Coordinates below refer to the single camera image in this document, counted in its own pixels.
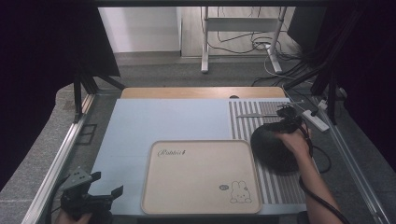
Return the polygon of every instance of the metal frame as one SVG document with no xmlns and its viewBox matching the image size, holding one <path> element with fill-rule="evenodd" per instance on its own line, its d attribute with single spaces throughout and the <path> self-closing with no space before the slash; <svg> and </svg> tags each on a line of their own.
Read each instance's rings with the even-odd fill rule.
<svg viewBox="0 0 396 224">
<path fill-rule="evenodd" d="M 330 118 L 323 110 L 319 110 L 319 114 L 324 118 L 325 122 L 329 124 L 332 139 L 336 144 L 338 151 L 341 153 L 341 157 L 343 158 L 347 169 L 351 173 L 353 180 L 355 181 L 355 184 L 358 187 L 363 200 L 366 202 L 375 222 L 378 224 L 390 224 L 391 221 L 385 214 L 385 210 L 381 202 L 376 197 L 373 187 L 364 176 L 363 171 L 356 162 L 355 157 L 352 155 L 343 135 L 340 133 L 337 126 L 332 124 Z"/>
<path fill-rule="evenodd" d="M 56 184 L 57 177 L 62 171 L 63 165 L 76 142 L 78 133 L 82 128 L 82 125 L 87 118 L 87 114 L 91 109 L 92 102 L 94 100 L 94 94 L 89 94 L 86 96 L 84 102 L 82 103 L 82 116 L 77 123 L 73 123 L 64 139 L 52 165 L 49 168 L 46 176 L 44 177 L 43 183 L 38 189 L 35 198 L 33 199 L 22 223 L 37 223 L 46 205 L 48 197 Z"/>
</svg>

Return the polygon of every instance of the table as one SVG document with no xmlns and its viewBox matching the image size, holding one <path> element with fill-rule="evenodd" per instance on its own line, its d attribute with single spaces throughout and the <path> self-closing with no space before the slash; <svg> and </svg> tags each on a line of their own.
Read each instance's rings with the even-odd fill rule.
<svg viewBox="0 0 396 224">
<path fill-rule="evenodd" d="M 146 216 L 141 192 L 150 146 L 159 140 L 232 140 L 249 142 L 253 131 L 275 118 L 238 119 L 241 113 L 275 113 L 288 102 L 276 88 L 131 88 L 117 101 L 93 172 L 101 184 L 90 194 L 124 186 L 113 203 L 114 215 Z M 298 174 L 278 175 L 257 162 L 263 209 L 258 215 L 296 214 L 305 210 Z"/>
<path fill-rule="evenodd" d="M 126 89 L 123 94 L 121 95 L 121 98 L 130 98 L 130 97 L 135 97 L 135 98 L 140 98 L 144 100 L 146 97 L 149 99 L 152 98 L 179 98 L 179 99 L 197 99 L 197 98 L 213 98 L 213 97 L 218 97 L 218 99 L 225 98 L 228 99 L 232 95 L 238 95 L 240 97 L 248 97 L 248 98 L 254 98 L 254 97 L 284 97 L 283 91 L 280 88 L 243 88 L 243 87 L 223 87 L 223 88 L 131 88 L 131 89 Z M 84 101 L 84 106 L 83 106 L 83 112 L 84 115 L 81 118 L 82 121 L 87 120 L 87 107 L 89 105 L 93 104 L 93 99 L 91 96 L 88 96 L 86 100 Z M 23 223 L 36 223 L 36 221 L 40 218 L 40 215 L 45 207 L 45 203 L 49 197 L 50 191 L 53 188 L 52 184 L 55 183 L 58 175 L 60 174 L 61 170 L 63 169 L 65 161 L 63 159 L 67 157 L 68 154 L 70 154 L 72 151 L 73 147 L 73 132 L 78 132 L 78 129 L 74 129 L 75 126 L 78 126 L 78 124 L 72 125 L 70 135 L 72 136 L 67 136 L 65 141 L 64 141 L 64 146 L 60 148 L 59 151 L 59 156 L 57 156 L 54 160 L 54 163 L 52 164 L 51 168 L 49 169 L 49 173 L 47 174 L 42 187 L 38 191 L 34 201 L 32 202 L 31 207 L 29 208 L 26 217 L 23 221 Z M 78 159 L 79 155 L 75 155 L 73 160 Z M 354 161 L 348 158 L 348 161 L 350 164 L 347 165 L 352 165 Z M 343 180 L 343 186 L 345 186 L 345 182 L 350 182 L 351 177 L 349 176 L 349 172 L 345 172 L 345 170 L 340 171 L 335 171 L 336 172 L 336 178 L 339 179 L 341 178 Z M 373 206 L 374 209 L 376 209 L 376 214 L 382 211 L 382 208 L 380 205 L 373 203 L 372 199 L 369 198 L 370 201 L 370 206 Z M 384 215 L 383 217 L 375 216 L 376 218 L 381 218 L 384 220 L 387 220 L 386 216 Z"/>
</svg>

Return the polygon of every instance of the black cable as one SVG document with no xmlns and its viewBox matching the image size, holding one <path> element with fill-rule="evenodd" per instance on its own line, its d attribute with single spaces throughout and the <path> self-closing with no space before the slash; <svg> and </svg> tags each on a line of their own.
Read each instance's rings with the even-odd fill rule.
<svg viewBox="0 0 396 224">
<path fill-rule="evenodd" d="M 54 212 L 58 211 L 60 208 L 61 208 L 61 206 L 55 208 L 54 210 L 51 211 L 51 213 L 54 213 Z"/>
<path fill-rule="evenodd" d="M 284 77 L 280 78 L 277 82 L 273 83 L 272 86 L 277 86 L 281 81 L 285 80 L 286 78 L 290 79 L 291 77 L 299 76 L 303 71 L 307 69 L 308 65 L 303 63 L 298 69 L 293 71 L 291 74 L 285 75 Z"/>
<path fill-rule="evenodd" d="M 251 7 L 251 8 L 250 8 L 250 14 L 248 15 L 248 17 L 253 16 L 253 10 L 254 10 L 254 7 Z"/>
<path fill-rule="evenodd" d="M 256 34 L 266 34 L 266 33 L 267 32 L 257 32 Z M 244 34 L 244 35 L 238 35 L 238 36 L 235 36 L 235 37 L 231 37 L 231 38 L 222 40 L 222 39 L 219 38 L 219 34 L 218 34 L 218 40 L 219 40 L 219 42 L 224 43 L 224 42 L 227 42 L 227 41 L 230 41 L 230 40 L 235 40 L 237 38 L 244 37 L 244 36 L 247 36 L 247 35 L 251 35 L 251 33 Z"/>
<path fill-rule="evenodd" d="M 251 43 L 255 43 L 256 42 L 256 40 L 257 39 L 270 39 L 270 40 L 272 40 L 272 37 L 269 37 L 269 36 L 258 36 L 258 37 L 256 37 L 256 38 L 254 38 L 253 39 L 253 35 L 250 37 L 250 42 Z"/>
<path fill-rule="evenodd" d="M 301 67 L 305 66 L 306 64 L 304 62 L 298 62 L 296 65 L 294 65 L 290 70 L 286 72 L 279 73 L 278 75 L 281 76 L 288 76 L 294 74 L 296 71 L 300 70 Z"/>
<path fill-rule="evenodd" d="M 212 45 L 209 44 L 209 42 L 207 42 L 207 45 L 208 45 L 210 48 L 212 48 L 212 49 L 222 49 L 222 50 L 229 51 L 229 52 L 231 52 L 231 53 L 236 53 L 236 54 L 245 54 L 245 53 L 249 53 L 249 52 L 255 50 L 255 49 L 253 48 L 253 49 L 250 49 L 250 50 L 247 50 L 247 51 L 238 52 L 238 51 L 233 51 L 233 50 L 230 50 L 230 49 L 224 49 L 224 48 L 213 47 Z"/>
<path fill-rule="evenodd" d="M 330 156 L 329 156 L 323 149 L 321 149 L 320 147 L 313 146 L 313 148 L 315 148 L 315 149 L 317 149 L 318 151 L 320 151 L 320 152 L 326 157 L 326 159 L 327 159 L 327 161 L 328 161 L 328 163 L 329 163 L 329 164 L 327 165 L 326 169 L 320 170 L 319 172 L 320 172 L 321 174 L 325 174 L 325 173 L 329 172 L 329 171 L 332 169 L 332 160 L 330 159 Z"/>
<path fill-rule="evenodd" d="M 324 58 L 327 55 L 328 50 L 330 49 L 332 43 L 336 40 L 337 36 L 341 34 L 341 31 L 345 27 L 345 22 L 341 22 L 341 25 L 339 25 L 337 28 L 335 28 L 331 34 L 329 34 L 328 38 L 317 48 L 308 51 L 306 53 L 298 52 L 297 54 L 291 55 L 287 54 L 284 52 L 279 52 L 276 50 L 276 56 L 281 58 L 282 60 L 303 60 L 307 63 L 313 63 L 315 64 L 316 62 L 321 62 L 324 60 Z"/>
<path fill-rule="evenodd" d="M 309 147 L 309 155 L 311 155 L 311 157 L 313 156 L 313 145 L 312 145 L 312 141 L 311 138 L 309 137 L 308 134 L 308 126 L 305 123 L 305 120 L 303 119 L 303 122 L 305 124 L 306 130 L 303 128 L 302 125 L 298 125 L 298 128 L 300 129 L 300 131 L 303 133 L 304 138 L 306 143 L 308 144 Z M 318 195 L 316 195 L 314 192 L 312 192 L 310 189 L 308 189 L 306 187 L 306 185 L 304 184 L 303 179 L 300 177 L 299 178 L 299 184 L 300 184 L 300 188 L 306 193 L 308 194 L 311 198 L 313 198 L 315 201 L 317 201 L 318 203 L 320 203 L 321 205 L 323 205 L 325 208 L 327 208 L 330 212 L 332 212 L 336 217 L 338 217 L 338 219 L 340 219 L 340 221 L 342 221 L 344 224 L 349 224 L 349 221 L 347 220 L 346 217 L 344 217 L 344 215 L 338 211 L 336 208 L 334 208 L 331 204 L 329 204 L 328 202 L 324 201 L 322 198 L 320 198 Z"/>
<path fill-rule="evenodd" d="M 256 79 L 253 81 L 253 83 L 250 85 L 250 87 L 254 87 L 254 85 L 259 81 L 273 79 L 273 78 L 277 78 L 277 77 L 256 77 Z"/>
<path fill-rule="evenodd" d="M 309 195 L 311 198 L 313 198 L 315 201 L 317 201 L 318 203 L 320 203 L 321 205 L 323 205 L 325 208 L 327 208 L 330 212 L 332 212 L 336 217 L 338 217 L 338 219 L 340 219 L 340 221 L 342 221 L 344 224 L 349 224 L 349 221 L 347 220 L 346 217 L 344 217 L 344 215 L 338 211 L 336 208 L 334 208 L 331 204 L 329 204 L 328 202 L 324 201 L 322 198 L 320 198 L 318 195 L 316 195 L 314 192 L 312 192 L 311 190 L 309 190 L 306 185 L 304 184 L 303 179 L 300 177 L 299 178 L 299 184 L 300 184 L 300 188 L 307 194 Z"/>
</svg>

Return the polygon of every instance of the wire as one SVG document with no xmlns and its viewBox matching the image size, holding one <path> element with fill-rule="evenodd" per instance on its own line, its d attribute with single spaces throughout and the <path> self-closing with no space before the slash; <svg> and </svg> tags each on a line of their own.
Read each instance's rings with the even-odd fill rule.
<svg viewBox="0 0 396 224">
<path fill-rule="evenodd" d="M 292 102 L 295 103 L 295 101 L 289 96 L 289 94 L 285 91 L 285 88 L 283 88 L 283 84 L 282 84 L 282 90 L 286 93 L 286 95 L 291 99 Z M 302 109 L 303 111 L 305 111 L 304 108 L 302 108 L 300 105 L 296 104 L 300 109 Z"/>
<path fill-rule="evenodd" d="M 308 134 L 308 126 L 305 123 L 305 127 L 306 130 L 303 128 L 302 125 L 298 124 L 298 128 L 300 129 L 300 131 L 303 133 L 304 138 L 306 143 L 308 144 L 309 147 L 309 154 L 311 155 L 311 157 L 313 156 L 313 148 L 314 146 L 312 145 L 312 141 L 311 138 L 309 137 Z M 344 217 L 344 215 L 338 211 L 334 206 L 332 206 L 331 204 L 329 204 L 328 202 L 326 202 L 325 200 L 323 200 L 322 198 L 320 198 L 317 194 L 315 194 L 314 192 L 312 192 L 310 189 L 308 189 L 306 187 L 306 185 L 304 184 L 303 179 L 301 178 L 301 176 L 299 177 L 299 184 L 300 184 L 300 188 L 307 194 L 309 195 L 312 199 L 314 199 L 315 201 L 317 201 L 318 203 L 320 203 L 321 205 L 323 205 L 325 208 L 327 208 L 330 212 L 332 212 L 336 217 L 338 217 L 338 219 L 340 219 L 340 221 L 342 221 L 344 224 L 349 224 L 349 221 L 347 220 L 346 217 Z"/>
<path fill-rule="evenodd" d="M 295 91 L 295 92 L 297 92 L 299 95 L 302 95 L 302 96 L 303 96 L 303 97 L 304 97 L 315 109 L 319 110 L 318 106 L 315 105 L 306 95 L 300 93 L 300 92 L 297 91 L 297 90 L 292 90 L 292 91 Z"/>
<path fill-rule="evenodd" d="M 250 85 L 250 87 L 254 87 L 254 85 L 259 82 L 259 81 L 263 81 L 263 80 L 267 80 L 267 79 L 273 79 L 276 77 L 256 77 L 256 79 L 254 79 L 253 83 Z"/>
<path fill-rule="evenodd" d="M 318 151 L 320 151 L 326 157 L 326 159 L 328 161 L 327 167 L 325 169 L 319 171 L 319 172 L 321 174 L 325 174 L 325 173 L 329 172 L 332 169 L 332 160 L 330 159 L 330 156 L 323 149 L 321 149 L 320 147 L 313 146 L 313 148 L 315 148 Z"/>
<path fill-rule="evenodd" d="M 286 74 L 285 76 L 290 77 L 291 79 L 295 79 L 294 77 L 299 76 L 303 71 L 305 71 L 308 68 L 306 63 L 301 63 L 298 67 L 296 67 L 295 69 L 293 69 L 292 73 Z M 277 86 L 281 81 L 283 81 L 284 79 L 286 79 L 286 77 L 282 77 L 280 78 L 277 82 L 273 83 L 272 86 Z"/>
<path fill-rule="evenodd" d="M 51 212 L 51 213 L 54 213 L 54 212 L 58 211 L 60 208 L 61 208 L 61 206 L 59 206 L 59 207 L 55 208 L 54 210 L 52 210 L 52 212 Z"/>
<path fill-rule="evenodd" d="M 284 76 L 281 76 L 281 75 L 278 75 L 278 74 L 274 74 L 274 73 L 268 71 L 268 68 L 267 68 L 267 65 L 266 65 L 266 61 L 267 61 L 268 58 L 269 58 L 269 55 L 268 55 L 267 57 L 265 57 L 265 59 L 264 59 L 264 68 L 265 68 L 265 71 L 266 71 L 268 74 L 270 74 L 270 75 L 272 75 L 272 76 L 275 76 L 275 77 L 282 77 L 282 78 L 287 78 L 287 79 L 292 79 L 292 80 L 297 79 L 297 78 L 293 78 L 293 77 L 284 77 Z"/>
<path fill-rule="evenodd" d="M 349 224 L 349 221 L 347 220 L 346 217 L 344 217 L 344 215 L 338 211 L 336 208 L 334 208 L 331 204 L 329 204 L 328 202 L 324 201 L 322 198 L 320 198 L 318 195 L 316 195 L 314 192 L 312 192 L 311 190 L 309 190 L 306 185 L 304 184 L 303 179 L 300 177 L 299 178 L 299 184 L 300 184 L 300 188 L 306 193 L 308 194 L 311 198 L 313 198 L 315 201 L 317 201 L 318 203 L 320 203 L 321 205 L 323 205 L 324 207 L 326 207 L 330 212 L 332 212 L 336 217 L 338 217 L 338 219 L 340 219 L 340 221 L 342 221 L 344 224 Z"/>
<path fill-rule="evenodd" d="M 253 10 L 254 10 L 254 7 L 251 7 L 250 8 L 250 14 L 248 15 L 248 17 L 252 17 L 253 16 Z"/>
<path fill-rule="evenodd" d="M 316 64 L 318 62 L 322 62 L 325 57 L 327 56 L 328 51 L 330 50 L 330 47 L 333 43 L 333 41 L 335 41 L 337 39 L 337 36 L 339 36 L 341 34 L 341 31 L 344 29 L 345 27 L 345 22 L 341 22 L 341 25 L 339 25 L 337 28 L 335 28 L 331 34 L 329 34 L 328 38 L 323 41 L 323 43 L 318 46 L 317 48 L 308 51 L 306 53 L 302 53 L 302 52 L 298 52 L 297 54 L 288 54 L 282 51 L 278 51 L 276 53 L 276 55 L 279 58 L 282 58 L 283 60 L 290 58 L 290 59 L 300 59 L 303 60 L 307 63 L 312 63 L 312 64 Z"/>
<path fill-rule="evenodd" d="M 201 10 L 201 27 L 202 27 L 202 33 L 205 35 L 204 22 L 203 22 L 203 18 L 202 18 L 202 7 L 200 7 L 200 10 Z M 210 48 L 212 48 L 212 49 L 221 49 L 221 50 L 229 51 L 229 52 L 231 52 L 231 53 L 236 53 L 236 54 L 245 54 L 245 53 L 249 53 L 249 52 L 251 52 L 251 51 L 257 49 L 257 46 L 256 46 L 256 47 L 255 47 L 255 46 L 252 46 L 252 49 L 250 49 L 250 50 L 238 52 L 238 51 L 233 51 L 233 50 L 230 50 L 230 49 L 213 47 L 209 42 L 207 42 L 207 45 L 208 45 Z"/>
<path fill-rule="evenodd" d="M 256 34 L 266 34 L 266 33 L 267 33 L 267 32 L 257 32 Z M 251 35 L 251 33 L 249 33 L 249 34 L 244 34 L 244 35 L 238 35 L 238 36 L 236 36 L 236 37 L 231 37 L 231 38 L 229 38 L 229 39 L 224 39 L 224 40 L 222 40 L 222 39 L 219 38 L 219 34 L 218 34 L 218 40 L 219 40 L 219 42 L 224 43 L 224 42 L 227 42 L 227 41 L 230 41 L 230 40 L 235 40 L 235 39 L 237 39 L 237 38 L 244 37 L 244 36 L 247 36 L 247 35 Z"/>
</svg>

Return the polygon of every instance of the black fabric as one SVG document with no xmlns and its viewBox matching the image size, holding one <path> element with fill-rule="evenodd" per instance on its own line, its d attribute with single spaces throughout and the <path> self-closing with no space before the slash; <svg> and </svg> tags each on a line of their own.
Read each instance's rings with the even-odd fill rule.
<svg viewBox="0 0 396 224">
<path fill-rule="evenodd" d="M 57 91 L 73 82 L 78 67 L 92 75 L 120 73 L 95 7 L 8 1 L 0 8 L 0 34 L 2 189 L 47 123 Z"/>
<path fill-rule="evenodd" d="M 396 171 L 395 3 L 371 1 L 336 64 L 338 84 L 346 90 L 345 107 Z"/>
</svg>

